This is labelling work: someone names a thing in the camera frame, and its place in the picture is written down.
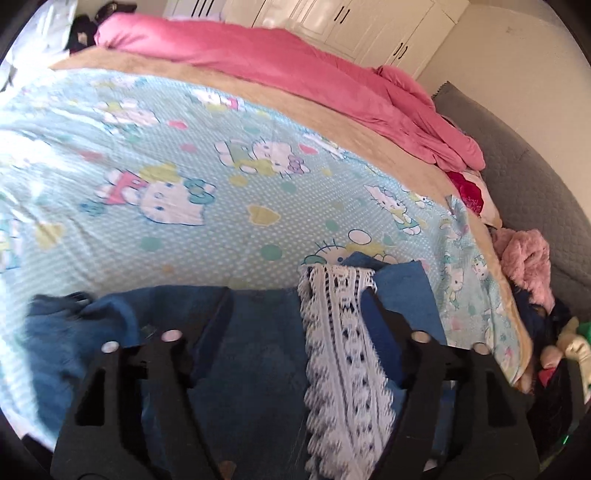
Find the crumpled clothes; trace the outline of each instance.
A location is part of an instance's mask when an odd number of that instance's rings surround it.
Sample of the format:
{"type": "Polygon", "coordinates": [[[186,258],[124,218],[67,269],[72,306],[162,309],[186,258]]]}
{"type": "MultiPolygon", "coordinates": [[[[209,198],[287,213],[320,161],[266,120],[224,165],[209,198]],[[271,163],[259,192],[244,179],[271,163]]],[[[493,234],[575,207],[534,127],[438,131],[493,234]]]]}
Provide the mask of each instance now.
{"type": "Polygon", "coordinates": [[[530,303],[550,313],[556,303],[550,288],[550,246],[540,231],[501,228],[492,233],[492,243],[505,276],[531,293],[530,303]]]}
{"type": "Polygon", "coordinates": [[[101,24],[95,41],[99,47],[206,67],[312,100],[444,171],[485,167],[476,141],[449,125],[409,75],[393,67],[376,74],[287,30],[115,13],[101,24]]]}

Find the white lace trim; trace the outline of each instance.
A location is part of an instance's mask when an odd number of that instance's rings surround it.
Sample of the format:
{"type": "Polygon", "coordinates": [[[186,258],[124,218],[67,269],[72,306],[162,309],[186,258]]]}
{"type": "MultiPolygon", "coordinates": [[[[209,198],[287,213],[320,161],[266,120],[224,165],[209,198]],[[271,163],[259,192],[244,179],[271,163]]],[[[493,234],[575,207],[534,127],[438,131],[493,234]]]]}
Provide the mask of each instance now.
{"type": "Polygon", "coordinates": [[[359,307],[364,289],[376,290],[374,271],[316,264],[301,273],[310,381],[306,468],[311,480],[367,480],[394,422],[392,394],[359,307]]]}

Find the blue cloth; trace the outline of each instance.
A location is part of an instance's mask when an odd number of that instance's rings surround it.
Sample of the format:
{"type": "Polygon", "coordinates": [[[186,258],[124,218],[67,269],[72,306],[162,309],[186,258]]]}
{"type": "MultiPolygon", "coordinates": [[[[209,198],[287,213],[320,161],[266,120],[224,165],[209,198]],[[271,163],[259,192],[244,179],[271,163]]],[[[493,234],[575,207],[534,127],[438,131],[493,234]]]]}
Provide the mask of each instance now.
{"type": "MultiPolygon", "coordinates": [[[[388,265],[362,254],[354,266],[376,268],[379,295],[437,337],[441,330],[430,306],[433,294],[420,264],[388,265]]],[[[182,327],[212,311],[218,287],[162,286],[111,294],[94,300],[85,293],[36,296],[26,319],[25,347],[33,372],[38,415],[57,438],[86,370],[110,340],[122,346],[143,343],[155,332],[182,327]]],[[[233,291],[234,311],[212,367],[189,391],[193,411],[216,461],[238,468],[234,480],[307,479],[307,410],[304,394],[307,355],[295,289],[233,291]]],[[[395,411],[405,391],[392,382],[395,411]]],[[[142,423],[152,461],[165,465],[158,429],[144,401],[142,423]]]]}
{"type": "MultiPolygon", "coordinates": [[[[435,298],[421,262],[388,265],[357,252],[345,260],[343,264],[375,270],[374,281],[378,288],[378,298],[384,308],[391,312],[401,313],[412,330],[423,330],[442,345],[447,345],[435,298]]],[[[406,390],[398,386],[403,380],[400,363],[401,350],[394,341],[394,337],[383,321],[375,303],[371,297],[368,297],[367,293],[363,293],[361,300],[363,321],[388,377],[387,388],[393,396],[392,408],[395,412],[400,413],[407,394],[406,390]]],[[[447,450],[455,398],[454,389],[447,384],[444,385],[439,404],[435,438],[433,439],[435,454],[443,455],[447,450]]]]}

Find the green object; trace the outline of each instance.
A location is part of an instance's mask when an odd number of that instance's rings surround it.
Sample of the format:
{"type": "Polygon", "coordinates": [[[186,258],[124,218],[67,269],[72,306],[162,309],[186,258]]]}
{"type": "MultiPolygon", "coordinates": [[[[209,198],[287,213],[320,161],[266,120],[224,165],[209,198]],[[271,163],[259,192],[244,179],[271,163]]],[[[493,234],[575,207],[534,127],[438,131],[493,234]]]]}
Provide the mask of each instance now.
{"type": "Polygon", "coordinates": [[[577,328],[577,334],[585,337],[591,343],[591,322],[581,323],[577,328]]]}
{"type": "Polygon", "coordinates": [[[269,262],[274,262],[283,256],[283,251],[278,245],[265,245],[261,248],[261,256],[269,262]]]}
{"type": "Polygon", "coordinates": [[[285,181],[281,184],[281,190],[283,190],[284,192],[287,192],[287,193],[295,193],[297,190],[297,187],[293,183],[290,183],[289,181],[285,181]]]}
{"type": "Polygon", "coordinates": [[[324,225],[331,232],[337,232],[339,230],[339,224],[334,220],[327,220],[324,225]]]}
{"type": "Polygon", "coordinates": [[[145,236],[142,238],[139,247],[147,252],[155,252],[162,248],[162,240],[160,238],[154,238],[153,236],[145,236]]]}

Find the pink comforter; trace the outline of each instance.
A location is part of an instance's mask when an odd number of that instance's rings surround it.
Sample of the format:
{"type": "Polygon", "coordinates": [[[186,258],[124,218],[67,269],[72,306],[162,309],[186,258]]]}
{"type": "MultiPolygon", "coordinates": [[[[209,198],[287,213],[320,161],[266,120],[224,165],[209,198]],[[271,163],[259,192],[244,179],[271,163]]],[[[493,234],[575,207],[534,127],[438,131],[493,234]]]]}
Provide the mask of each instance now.
{"type": "Polygon", "coordinates": [[[393,67],[361,68],[286,30],[114,14],[95,40],[102,47],[211,68],[313,100],[442,170],[485,166],[477,143],[438,115],[407,74],[393,67]]]}

